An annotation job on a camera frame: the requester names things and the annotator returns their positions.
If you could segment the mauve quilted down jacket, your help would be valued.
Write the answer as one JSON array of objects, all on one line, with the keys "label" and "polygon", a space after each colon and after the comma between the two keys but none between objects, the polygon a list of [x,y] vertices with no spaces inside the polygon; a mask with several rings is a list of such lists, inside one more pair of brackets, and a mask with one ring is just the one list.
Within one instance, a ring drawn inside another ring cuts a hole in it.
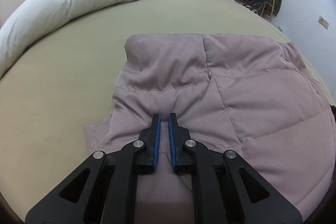
[{"label": "mauve quilted down jacket", "polygon": [[162,119],[155,174],[138,179],[136,223],[193,223],[190,176],[170,163],[167,117],[210,150],[236,151],[307,219],[335,166],[335,118],[293,43],[244,35],[134,35],[114,108],[84,127],[89,151],[114,152]]}]

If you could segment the olive green bed sheet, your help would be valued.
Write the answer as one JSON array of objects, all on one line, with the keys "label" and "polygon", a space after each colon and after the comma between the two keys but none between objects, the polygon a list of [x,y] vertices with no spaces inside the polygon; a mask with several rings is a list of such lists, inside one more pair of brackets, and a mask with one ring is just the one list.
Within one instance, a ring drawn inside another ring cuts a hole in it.
[{"label": "olive green bed sheet", "polygon": [[139,0],[84,15],[32,45],[1,79],[1,194],[27,212],[88,156],[135,34],[288,38],[233,0]]}]

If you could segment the black chair by rack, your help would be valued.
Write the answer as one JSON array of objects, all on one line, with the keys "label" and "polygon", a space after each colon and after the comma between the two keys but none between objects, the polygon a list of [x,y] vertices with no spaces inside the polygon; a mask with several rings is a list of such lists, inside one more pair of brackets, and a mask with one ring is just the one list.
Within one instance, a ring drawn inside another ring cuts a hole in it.
[{"label": "black chair by rack", "polygon": [[262,16],[264,12],[274,12],[273,6],[267,0],[234,0],[255,14]]}]

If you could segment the long white pillow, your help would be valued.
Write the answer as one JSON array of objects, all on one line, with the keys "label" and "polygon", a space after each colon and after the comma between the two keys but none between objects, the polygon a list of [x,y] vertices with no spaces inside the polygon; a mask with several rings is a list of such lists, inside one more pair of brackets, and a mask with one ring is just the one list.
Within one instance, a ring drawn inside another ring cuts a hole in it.
[{"label": "long white pillow", "polygon": [[1,27],[1,74],[25,50],[69,21],[119,3],[137,0],[25,0]]}]

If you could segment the upper wall socket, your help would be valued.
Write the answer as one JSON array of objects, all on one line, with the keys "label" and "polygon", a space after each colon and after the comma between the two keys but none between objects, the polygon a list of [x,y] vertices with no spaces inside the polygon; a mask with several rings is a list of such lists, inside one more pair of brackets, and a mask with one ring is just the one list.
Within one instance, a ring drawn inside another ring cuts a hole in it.
[{"label": "upper wall socket", "polygon": [[319,17],[318,22],[326,29],[329,28],[329,23],[322,16]]}]

